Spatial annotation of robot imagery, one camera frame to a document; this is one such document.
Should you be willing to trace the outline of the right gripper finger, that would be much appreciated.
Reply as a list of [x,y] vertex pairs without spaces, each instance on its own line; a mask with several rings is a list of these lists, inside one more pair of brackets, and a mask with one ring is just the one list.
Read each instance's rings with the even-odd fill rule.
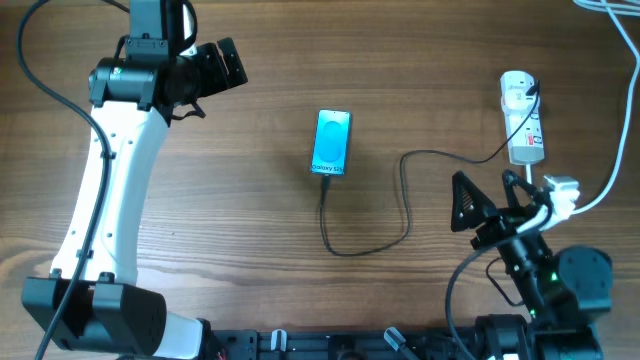
[[451,230],[475,229],[498,214],[495,204],[462,171],[452,176]]
[[[534,185],[527,182],[524,178],[517,175],[512,170],[505,170],[502,173],[502,182],[507,200],[507,207],[513,210],[533,210],[539,209],[545,204],[545,195],[542,194]],[[528,197],[529,203],[521,205],[516,196],[515,189],[521,189]]]

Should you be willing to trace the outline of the teal Galaxy smartphone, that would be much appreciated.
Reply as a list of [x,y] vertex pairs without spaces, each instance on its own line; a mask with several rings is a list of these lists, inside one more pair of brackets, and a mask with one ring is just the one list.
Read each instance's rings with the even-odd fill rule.
[[351,113],[322,109],[318,112],[310,171],[342,176],[346,170]]

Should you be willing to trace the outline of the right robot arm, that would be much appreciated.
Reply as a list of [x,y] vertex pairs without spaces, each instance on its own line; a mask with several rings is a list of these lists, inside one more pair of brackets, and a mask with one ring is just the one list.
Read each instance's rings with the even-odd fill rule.
[[[545,178],[541,187],[511,170],[502,174],[507,200],[497,207],[463,172],[452,177],[451,229],[473,229],[472,253],[454,270],[446,290],[445,316],[453,343],[465,359],[599,359],[596,319],[612,308],[613,264],[593,247],[553,252],[543,234],[568,220],[580,195],[569,176]],[[476,259],[495,250],[529,313],[477,318],[465,340],[454,324],[453,290]]]

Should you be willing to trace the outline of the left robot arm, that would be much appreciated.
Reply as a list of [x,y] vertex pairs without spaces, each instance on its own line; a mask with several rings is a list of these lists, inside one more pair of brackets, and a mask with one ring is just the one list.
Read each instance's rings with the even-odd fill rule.
[[209,322],[168,310],[137,284],[137,241],[157,154],[185,107],[244,85],[234,42],[198,44],[188,1],[133,1],[129,32],[90,73],[91,129],[86,167],[67,235],[49,273],[28,278],[23,307],[50,345],[130,359],[217,359]]

